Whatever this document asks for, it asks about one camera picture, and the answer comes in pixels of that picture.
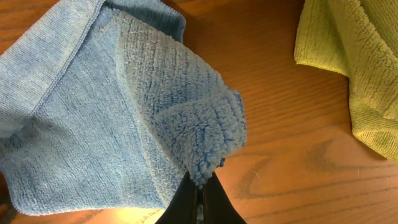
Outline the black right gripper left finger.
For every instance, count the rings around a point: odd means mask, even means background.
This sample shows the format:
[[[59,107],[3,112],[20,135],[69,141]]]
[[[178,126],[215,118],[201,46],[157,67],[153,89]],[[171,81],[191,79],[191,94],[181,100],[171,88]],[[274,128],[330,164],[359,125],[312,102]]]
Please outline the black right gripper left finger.
[[[155,224],[196,224],[198,187],[186,172],[172,201]]]

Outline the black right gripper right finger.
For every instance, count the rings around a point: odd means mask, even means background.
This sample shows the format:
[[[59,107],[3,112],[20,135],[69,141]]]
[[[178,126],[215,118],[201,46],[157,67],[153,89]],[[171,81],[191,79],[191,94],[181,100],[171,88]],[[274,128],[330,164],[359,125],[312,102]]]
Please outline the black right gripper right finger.
[[[204,224],[246,224],[214,172],[203,186],[203,209]]]

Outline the blue microfiber cloth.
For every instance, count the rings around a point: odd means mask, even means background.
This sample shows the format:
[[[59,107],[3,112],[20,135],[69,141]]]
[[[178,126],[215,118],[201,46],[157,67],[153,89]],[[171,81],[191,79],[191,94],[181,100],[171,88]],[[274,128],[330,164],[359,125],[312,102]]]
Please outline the blue microfiber cloth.
[[[161,1],[59,1],[1,55],[1,172],[26,215],[165,208],[247,138]]]

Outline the green microfiber cloth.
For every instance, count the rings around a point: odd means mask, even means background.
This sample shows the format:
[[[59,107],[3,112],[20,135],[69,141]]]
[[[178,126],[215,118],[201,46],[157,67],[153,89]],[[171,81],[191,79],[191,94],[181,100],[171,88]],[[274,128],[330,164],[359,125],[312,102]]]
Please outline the green microfiber cloth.
[[[397,1],[306,0],[294,59],[347,76],[353,135],[397,162]]]

